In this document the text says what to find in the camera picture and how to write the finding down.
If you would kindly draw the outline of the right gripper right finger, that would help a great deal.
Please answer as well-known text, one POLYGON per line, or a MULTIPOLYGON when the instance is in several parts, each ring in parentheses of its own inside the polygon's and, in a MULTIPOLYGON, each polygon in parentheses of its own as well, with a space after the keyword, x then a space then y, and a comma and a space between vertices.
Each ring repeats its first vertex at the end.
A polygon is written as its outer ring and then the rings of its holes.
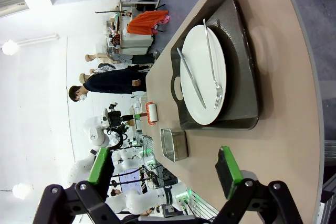
POLYGON ((240 223, 247 211, 258 213, 263 223, 303 223, 287 184, 276 180, 263 185, 244 178, 228 146, 219 148, 215 168, 227 199, 215 223, 240 223))

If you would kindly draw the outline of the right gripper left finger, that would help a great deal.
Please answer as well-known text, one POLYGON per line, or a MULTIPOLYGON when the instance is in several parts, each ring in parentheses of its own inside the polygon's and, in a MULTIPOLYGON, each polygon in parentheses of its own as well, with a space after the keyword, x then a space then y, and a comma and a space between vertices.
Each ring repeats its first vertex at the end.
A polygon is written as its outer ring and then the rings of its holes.
POLYGON ((73 223, 76 215, 87 214, 93 223, 120 223, 105 203, 114 165, 111 151, 102 148, 93 163, 89 178, 64 189, 45 187, 33 223, 73 223))

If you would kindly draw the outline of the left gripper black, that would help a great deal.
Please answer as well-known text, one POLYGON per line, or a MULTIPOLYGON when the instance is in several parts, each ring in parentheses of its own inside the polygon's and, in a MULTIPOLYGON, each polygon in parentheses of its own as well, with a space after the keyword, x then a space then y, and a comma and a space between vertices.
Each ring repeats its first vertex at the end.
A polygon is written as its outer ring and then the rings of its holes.
POLYGON ((140 117, 141 117, 140 114, 121 116, 120 111, 108 112, 108 123, 109 123, 108 129, 114 130, 121 125, 122 130, 127 131, 130 128, 130 125, 128 123, 124 122, 122 123, 122 121, 130 121, 133 119, 139 119, 140 117))

